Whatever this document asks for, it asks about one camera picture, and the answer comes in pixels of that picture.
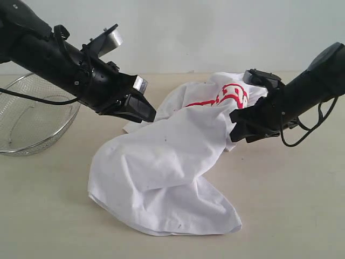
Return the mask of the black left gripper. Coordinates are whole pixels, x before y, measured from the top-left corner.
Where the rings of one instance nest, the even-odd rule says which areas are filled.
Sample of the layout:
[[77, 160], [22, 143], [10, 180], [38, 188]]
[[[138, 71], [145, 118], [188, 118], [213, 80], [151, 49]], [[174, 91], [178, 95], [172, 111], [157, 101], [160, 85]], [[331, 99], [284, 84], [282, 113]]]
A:
[[153, 122], [156, 110], [140, 95], [148, 82], [141, 76], [119, 72], [115, 63], [83, 60], [79, 63], [74, 81], [78, 102], [92, 109], [98, 115], [127, 117], [141, 123]]

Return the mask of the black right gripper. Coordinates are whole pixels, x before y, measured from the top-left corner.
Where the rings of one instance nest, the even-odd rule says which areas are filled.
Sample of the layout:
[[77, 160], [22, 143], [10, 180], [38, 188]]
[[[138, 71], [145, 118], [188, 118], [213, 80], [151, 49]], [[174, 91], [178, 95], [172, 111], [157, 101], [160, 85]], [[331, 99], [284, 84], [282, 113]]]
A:
[[232, 142], [245, 139], [253, 143], [280, 136], [280, 130], [294, 124], [299, 116], [299, 88], [279, 86], [260, 97], [253, 106], [234, 110], [230, 119], [236, 125], [230, 132]]

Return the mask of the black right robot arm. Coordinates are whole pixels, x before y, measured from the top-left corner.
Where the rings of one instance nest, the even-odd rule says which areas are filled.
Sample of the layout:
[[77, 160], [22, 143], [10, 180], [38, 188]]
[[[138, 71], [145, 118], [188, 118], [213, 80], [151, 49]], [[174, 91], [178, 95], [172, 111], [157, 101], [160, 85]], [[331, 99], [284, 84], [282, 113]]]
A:
[[283, 137], [284, 130], [297, 126], [306, 133], [297, 146], [330, 115], [338, 98], [344, 95], [344, 44], [336, 42], [324, 49], [309, 67], [288, 84], [275, 74], [247, 70], [243, 81], [267, 89], [266, 97], [230, 113], [235, 127], [230, 139], [252, 143], [271, 137]]

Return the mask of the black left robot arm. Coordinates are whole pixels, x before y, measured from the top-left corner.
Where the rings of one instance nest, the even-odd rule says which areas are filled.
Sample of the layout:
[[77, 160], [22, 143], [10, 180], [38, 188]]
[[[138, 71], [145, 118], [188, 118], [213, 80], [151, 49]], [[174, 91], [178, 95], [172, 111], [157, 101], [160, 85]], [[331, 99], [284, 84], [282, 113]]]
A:
[[147, 82], [121, 73], [101, 58], [122, 44], [113, 25], [81, 49], [68, 30], [50, 27], [22, 1], [1, 1], [1, 62], [14, 62], [72, 95], [98, 115], [152, 122], [156, 110], [144, 97]]

